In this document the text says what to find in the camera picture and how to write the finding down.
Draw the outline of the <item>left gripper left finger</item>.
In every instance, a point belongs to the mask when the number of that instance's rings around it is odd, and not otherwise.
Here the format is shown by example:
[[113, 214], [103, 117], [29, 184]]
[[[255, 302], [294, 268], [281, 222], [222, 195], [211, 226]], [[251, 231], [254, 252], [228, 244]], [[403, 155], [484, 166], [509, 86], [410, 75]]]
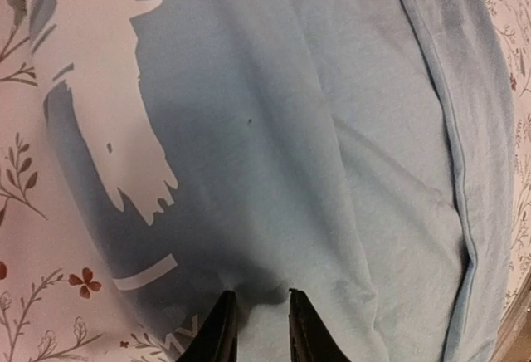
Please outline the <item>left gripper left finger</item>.
[[177, 362], [236, 362], [237, 300], [224, 291]]

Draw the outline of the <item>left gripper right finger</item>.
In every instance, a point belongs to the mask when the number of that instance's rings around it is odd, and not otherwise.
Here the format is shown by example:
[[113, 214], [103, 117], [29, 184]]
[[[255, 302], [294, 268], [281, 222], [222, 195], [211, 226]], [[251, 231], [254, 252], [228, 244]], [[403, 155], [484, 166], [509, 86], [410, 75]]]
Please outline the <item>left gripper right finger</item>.
[[290, 357], [296, 362], [350, 362], [304, 291], [290, 289]]

